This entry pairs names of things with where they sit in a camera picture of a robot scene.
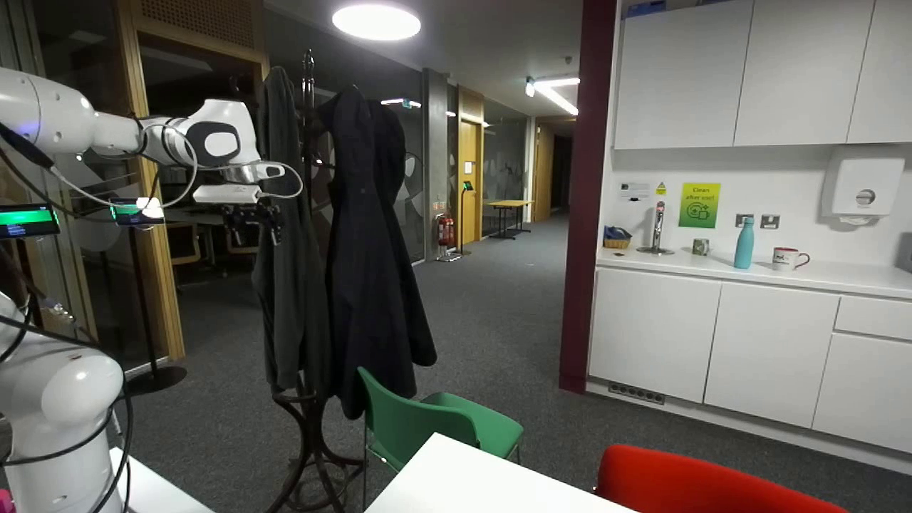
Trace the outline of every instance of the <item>yellow poster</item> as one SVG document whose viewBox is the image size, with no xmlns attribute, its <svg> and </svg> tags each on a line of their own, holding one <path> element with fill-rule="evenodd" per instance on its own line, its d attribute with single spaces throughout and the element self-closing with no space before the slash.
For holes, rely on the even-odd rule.
<svg viewBox="0 0 912 513">
<path fill-rule="evenodd" d="M 683 182 L 681 187 L 681 229 L 715 229 L 719 217 L 719 182 Z"/>
</svg>

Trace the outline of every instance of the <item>doorway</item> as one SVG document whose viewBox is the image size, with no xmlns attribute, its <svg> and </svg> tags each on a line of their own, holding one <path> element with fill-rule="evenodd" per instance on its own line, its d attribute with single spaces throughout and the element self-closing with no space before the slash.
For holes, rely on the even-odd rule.
<svg viewBox="0 0 912 513">
<path fill-rule="evenodd" d="M 455 163 L 455 246 L 481 240 L 481 126 L 460 120 L 460 163 Z"/>
</svg>

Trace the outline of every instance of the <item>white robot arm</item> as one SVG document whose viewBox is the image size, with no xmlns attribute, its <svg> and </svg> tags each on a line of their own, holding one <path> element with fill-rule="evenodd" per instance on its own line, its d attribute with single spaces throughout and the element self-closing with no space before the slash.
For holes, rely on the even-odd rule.
<svg viewBox="0 0 912 513">
<path fill-rule="evenodd" d="M 227 185 L 200 185 L 193 193 L 196 203 L 220 206 L 257 206 L 269 196 L 260 182 L 287 167 L 260 159 L 242 103 L 209 99 L 190 116 L 130 120 L 95 110 L 68 86 L 11 68 L 0 68 L 0 140 L 7 142 L 0 152 L 14 147 L 72 187 L 76 185 L 58 159 L 79 159 L 89 147 L 220 170 Z M 2 470 L 16 508 L 24 513 L 123 509 L 123 498 L 106 492 L 115 470 L 102 434 L 109 408 L 123 391 L 119 364 L 95 348 L 25 333 L 24 323 L 24 306 L 0 291 L 0 413 L 11 424 L 11 455 Z"/>
<path fill-rule="evenodd" d="M 76 88 L 14 68 L 0 68 L 0 138 L 66 185 L 72 180 L 54 167 L 54 159 L 83 156 L 89 147 L 223 170 L 225 185 L 193 190 L 196 203 L 220 206 L 260 203 L 264 196 L 260 182 L 276 180 L 287 167 L 260 159 L 246 103 L 205 99 L 190 116 L 130 120 L 95 110 Z"/>
</svg>

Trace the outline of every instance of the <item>black coat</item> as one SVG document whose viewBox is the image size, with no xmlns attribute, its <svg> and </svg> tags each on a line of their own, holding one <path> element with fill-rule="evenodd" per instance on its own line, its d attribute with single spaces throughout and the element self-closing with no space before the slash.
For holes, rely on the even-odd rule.
<svg viewBox="0 0 912 513">
<path fill-rule="evenodd" d="M 273 68 L 263 86 L 260 153 L 303 170 L 300 110 L 303 95 L 284 75 Z M 300 180 L 284 173 L 263 185 L 273 193 L 290 193 Z M 264 326 L 264 367 L 276 391 L 293 387 L 304 370 L 309 394 L 331 391 L 331 318 L 326 291 L 326 263 L 311 224 L 309 190 L 297 199 L 276 199 L 279 224 L 260 237 L 254 266 L 254 289 Z"/>
<path fill-rule="evenodd" d="M 366 410 L 356 367 L 401 395 L 417 394 L 417 364 L 437 348 L 394 214 L 404 173 L 398 120 L 356 88 L 321 108 L 337 146 L 334 234 L 329 254 L 334 377 L 346 415 Z"/>
</svg>

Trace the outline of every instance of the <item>kitchen counter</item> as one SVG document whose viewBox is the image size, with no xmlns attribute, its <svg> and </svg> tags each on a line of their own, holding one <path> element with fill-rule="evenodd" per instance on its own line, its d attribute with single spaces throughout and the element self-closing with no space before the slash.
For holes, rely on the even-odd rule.
<svg viewBox="0 0 912 513">
<path fill-rule="evenodd" d="M 881 266 L 810 263 L 795 271 L 772 271 L 769 263 L 756 263 L 749 271 L 733 267 L 726 257 L 698 257 L 691 250 L 641 254 L 641 250 L 598 250 L 598 267 L 631 267 L 679 276 L 706 276 L 726 283 L 759 283 L 782 289 L 839 291 L 883 299 L 912 299 L 912 273 Z"/>
</svg>

